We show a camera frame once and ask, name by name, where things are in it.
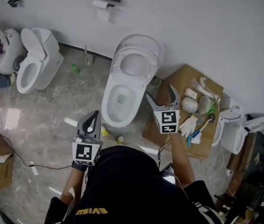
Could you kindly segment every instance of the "black shirt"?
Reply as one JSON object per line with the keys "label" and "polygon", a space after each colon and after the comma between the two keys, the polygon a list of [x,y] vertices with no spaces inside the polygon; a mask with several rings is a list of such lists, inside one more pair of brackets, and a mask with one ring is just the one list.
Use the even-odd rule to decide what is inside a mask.
{"label": "black shirt", "polygon": [[[79,206],[65,223],[178,221],[204,223],[194,203],[215,209],[203,181],[184,191],[164,180],[156,162],[129,147],[104,149],[89,170],[88,182]],[[60,222],[68,206],[52,198],[45,224]]]}

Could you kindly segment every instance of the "marble floor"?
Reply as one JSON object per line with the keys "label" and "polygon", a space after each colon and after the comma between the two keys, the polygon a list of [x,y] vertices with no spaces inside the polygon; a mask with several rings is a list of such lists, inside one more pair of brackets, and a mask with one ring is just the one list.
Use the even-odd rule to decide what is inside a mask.
{"label": "marble floor", "polygon": [[[79,120],[93,110],[101,110],[101,102],[107,83],[110,61],[96,57],[92,66],[84,64],[84,53],[61,47],[64,62],[47,89],[34,90],[23,95],[16,84],[9,89],[0,89],[0,132],[7,136],[23,160],[49,167],[64,167],[72,163],[72,148],[75,129],[66,124],[65,117]],[[71,71],[75,63],[80,69]],[[148,154],[157,160],[156,145],[142,138],[142,133],[151,108],[143,99],[139,112],[128,126],[116,129],[123,133],[126,142],[145,147]],[[212,148],[206,160],[190,158],[196,179],[204,180],[212,195],[226,189],[226,169],[229,153],[218,145]],[[161,154],[161,168],[171,161],[169,151]],[[70,168],[51,170],[37,167],[39,175],[25,167],[15,156],[13,183],[0,191],[0,206],[15,223],[43,223],[50,199],[58,196],[50,188],[62,191]]]}

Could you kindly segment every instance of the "person's arm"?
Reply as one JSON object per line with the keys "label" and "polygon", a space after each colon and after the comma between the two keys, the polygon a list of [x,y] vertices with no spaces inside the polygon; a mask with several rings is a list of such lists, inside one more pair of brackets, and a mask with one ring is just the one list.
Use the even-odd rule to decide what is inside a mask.
{"label": "person's arm", "polygon": [[81,199],[81,190],[83,184],[84,171],[79,171],[75,168],[72,169],[70,176],[63,188],[62,195],[60,197],[64,204],[70,205],[73,201],[73,196],[69,193],[70,188],[74,189],[75,192],[75,205],[77,205]]}
{"label": "person's arm", "polygon": [[182,187],[185,188],[195,181],[194,172],[186,154],[181,135],[179,133],[172,133],[169,136],[173,156],[174,174],[179,179]]}

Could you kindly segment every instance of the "white wall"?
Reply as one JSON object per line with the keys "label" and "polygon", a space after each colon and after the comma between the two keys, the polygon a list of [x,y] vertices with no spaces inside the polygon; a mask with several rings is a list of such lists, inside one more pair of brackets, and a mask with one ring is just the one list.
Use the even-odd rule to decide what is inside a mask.
{"label": "white wall", "polygon": [[188,63],[247,112],[264,113],[264,0],[122,0],[110,23],[96,18],[93,0],[7,1],[0,16],[14,26],[49,28],[60,42],[110,57],[123,34],[147,32],[166,47],[160,77]]}

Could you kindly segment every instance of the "white glove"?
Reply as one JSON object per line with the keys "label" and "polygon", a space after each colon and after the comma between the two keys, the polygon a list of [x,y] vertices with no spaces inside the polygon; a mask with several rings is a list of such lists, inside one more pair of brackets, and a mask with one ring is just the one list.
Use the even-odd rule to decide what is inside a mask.
{"label": "white glove", "polygon": [[197,122],[197,117],[191,115],[190,118],[188,118],[184,123],[180,125],[179,129],[181,130],[181,135],[188,138],[188,136],[194,132],[196,127],[196,122]]}

